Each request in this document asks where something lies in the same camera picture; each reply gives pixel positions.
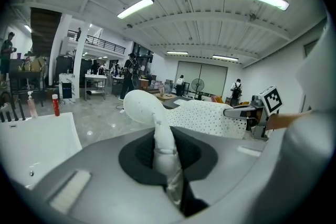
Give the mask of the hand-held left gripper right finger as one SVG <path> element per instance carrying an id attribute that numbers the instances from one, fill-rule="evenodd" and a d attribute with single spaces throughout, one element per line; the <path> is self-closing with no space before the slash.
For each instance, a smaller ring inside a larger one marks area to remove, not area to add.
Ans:
<path id="1" fill-rule="evenodd" d="M 251 224 L 278 158 L 278 135 L 262 142 L 172 130 L 200 148 L 198 161 L 184 171 L 192 200 L 182 224 Z"/>

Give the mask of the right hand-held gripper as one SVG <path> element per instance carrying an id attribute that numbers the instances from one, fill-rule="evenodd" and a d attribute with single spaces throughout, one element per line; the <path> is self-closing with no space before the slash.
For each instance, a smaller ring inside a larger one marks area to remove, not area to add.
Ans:
<path id="1" fill-rule="evenodd" d="M 253 137 L 266 137 L 266 125 L 270 116 L 279 113 L 279 109 L 283 106 L 280 94 L 276 86 L 270 86 L 266 90 L 252 97 L 252 106 L 236 106 L 225 109 L 223 115 L 233 119 L 258 119 L 258 123 L 251 127 Z"/>

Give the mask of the white perforated bath mat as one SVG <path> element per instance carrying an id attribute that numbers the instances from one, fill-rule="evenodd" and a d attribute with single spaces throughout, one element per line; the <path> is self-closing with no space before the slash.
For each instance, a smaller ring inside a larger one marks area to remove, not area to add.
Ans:
<path id="1" fill-rule="evenodd" d="M 229 118 L 223 114 L 227 104 L 190 100 L 174 109 L 166 109 L 152 94 L 133 90 L 123 100 L 126 114 L 134 121 L 151 125 L 154 130 L 154 156 L 150 164 L 166 177 L 167 196 L 179 206 L 182 201 L 182 154 L 171 127 L 183 127 L 220 137 L 244 137 L 247 120 Z"/>

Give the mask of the white bathtub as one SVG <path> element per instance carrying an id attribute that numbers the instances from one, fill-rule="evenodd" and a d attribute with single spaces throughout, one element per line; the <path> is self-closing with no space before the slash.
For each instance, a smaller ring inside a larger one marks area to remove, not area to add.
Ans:
<path id="1" fill-rule="evenodd" d="M 28 189 L 81 149 L 71 112 L 0 123 L 0 164 Z"/>

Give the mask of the black floor fan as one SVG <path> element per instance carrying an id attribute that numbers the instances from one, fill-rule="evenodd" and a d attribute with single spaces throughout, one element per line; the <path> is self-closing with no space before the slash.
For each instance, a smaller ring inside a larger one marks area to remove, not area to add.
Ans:
<path id="1" fill-rule="evenodd" d="M 200 78 L 194 79 L 192 81 L 192 89 L 195 92 L 194 99 L 201 100 L 202 95 L 203 95 L 203 89 L 204 89 L 204 81 Z"/>

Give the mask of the black bathtub faucet set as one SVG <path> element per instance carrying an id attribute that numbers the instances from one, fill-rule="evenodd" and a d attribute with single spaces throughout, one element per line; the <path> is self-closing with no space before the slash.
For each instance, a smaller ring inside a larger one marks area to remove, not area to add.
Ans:
<path id="1" fill-rule="evenodd" d="M 26 120 L 21 99 L 15 99 L 8 91 L 0 92 L 0 121 L 24 121 Z"/>

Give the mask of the large grey window blind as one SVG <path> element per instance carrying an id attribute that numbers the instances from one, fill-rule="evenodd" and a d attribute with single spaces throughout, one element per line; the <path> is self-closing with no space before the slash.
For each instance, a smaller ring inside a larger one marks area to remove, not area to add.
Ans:
<path id="1" fill-rule="evenodd" d="M 192 81 L 200 78 L 204 81 L 203 93 L 222 96 L 226 84 L 228 68 L 203 63 L 179 61 L 176 79 L 184 75 L 185 91 L 195 93 Z"/>

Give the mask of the round wooden table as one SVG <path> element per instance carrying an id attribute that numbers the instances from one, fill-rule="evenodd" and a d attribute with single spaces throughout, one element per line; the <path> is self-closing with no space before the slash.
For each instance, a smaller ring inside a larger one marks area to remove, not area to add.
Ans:
<path id="1" fill-rule="evenodd" d="M 171 100 L 176 98 L 177 96 L 174 94 L 160 94 L 160 93 L 156 93 L 155 96 L 161 101 L 161 102 L 165 102 L 167 100 Z"/>

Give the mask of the person's grey hoodie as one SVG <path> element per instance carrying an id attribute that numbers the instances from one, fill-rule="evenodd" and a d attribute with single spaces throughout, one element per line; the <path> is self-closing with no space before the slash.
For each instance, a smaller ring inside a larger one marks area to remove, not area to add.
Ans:
<path id="1" fill-rule="evenodd" d="M 336 29 L 330 13 L 319 40 L 299 68 L 297 81 L 311 107 L 300 116 L 336 111 Z"/>

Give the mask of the pink spray bottle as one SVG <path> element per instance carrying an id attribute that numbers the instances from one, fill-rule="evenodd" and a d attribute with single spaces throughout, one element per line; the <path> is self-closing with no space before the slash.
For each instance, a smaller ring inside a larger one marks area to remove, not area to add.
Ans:
<path id="1" fill-rule="evenodd" d="M 38 114 L 37 114 L 37 111 L 36 111 L 35 101 L 32 97 L 32 93 L 33 93 L 33 91 L 28 91 L 27 92 L 27 94 L 28 94 L 27 103 L 28 103 L 31 118 L 37 118 Z"/>

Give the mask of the metal table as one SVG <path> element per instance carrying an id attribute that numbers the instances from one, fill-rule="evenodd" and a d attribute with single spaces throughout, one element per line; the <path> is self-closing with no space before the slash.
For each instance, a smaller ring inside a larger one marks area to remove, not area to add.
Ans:
<path id="1" fill-rule="evenodd" d="M 88 82 L 93 82 L 96 84 L 95 90 L 89 90 L 87 88 Z M 87 95 L 88 91 L 90 91 L 91 94 L 98 94 L 101 95 L 104 99 L 106 99 L 106 82 L 107 77 L 104 75 L 98 75 L 98 74 L 86 74 L 85 75 L 85 97 L 84 100 L 87 101 Z"/>

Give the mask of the dark cluttered shelf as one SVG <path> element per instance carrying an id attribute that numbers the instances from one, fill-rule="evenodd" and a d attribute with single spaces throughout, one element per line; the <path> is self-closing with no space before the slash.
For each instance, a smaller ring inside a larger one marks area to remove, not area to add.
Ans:
<path id="1" fill-rule="evenodd" d="M 46 59 L 37 57 L 34 60 L 11 59 L 9 65 L 9 88 L 12 95 L 24 94 L 28 91 L 45 90 Z"/>

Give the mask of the black mezzanine railing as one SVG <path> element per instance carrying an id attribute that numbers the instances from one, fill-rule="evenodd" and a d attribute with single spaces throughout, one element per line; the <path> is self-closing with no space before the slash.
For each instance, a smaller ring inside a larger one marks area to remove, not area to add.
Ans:
<path id="1" fill-rule="evenodd" d="M 77 31 L 68 30 L 67 37 L 69 38 L 69 40 L 77 42 L 77 34 Z M 124 47 L 91 35 L 86 36 L 85 44 L 122 55 L 124 55 L 125 53 Z"/>

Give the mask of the dark staircase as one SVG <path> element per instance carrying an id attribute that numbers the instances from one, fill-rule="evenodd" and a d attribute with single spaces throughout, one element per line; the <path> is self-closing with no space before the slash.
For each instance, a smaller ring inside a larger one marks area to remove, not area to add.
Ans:
<path id="1" fill-rule="evenodd" d="M 30 9 L 32 52 L 35 56 L 49 57 L 62 13 L 41 9 Z"/>

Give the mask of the white marble pedestal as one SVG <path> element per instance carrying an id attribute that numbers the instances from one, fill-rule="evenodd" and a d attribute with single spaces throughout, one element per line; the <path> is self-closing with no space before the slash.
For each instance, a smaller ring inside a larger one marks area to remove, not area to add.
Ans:
<path id="1" fill-rule="evenodd" d="M 59 98 L 60 104 L 73 104 L 75 98 L 75 75 L 72 73 L 59 74 Z"/>

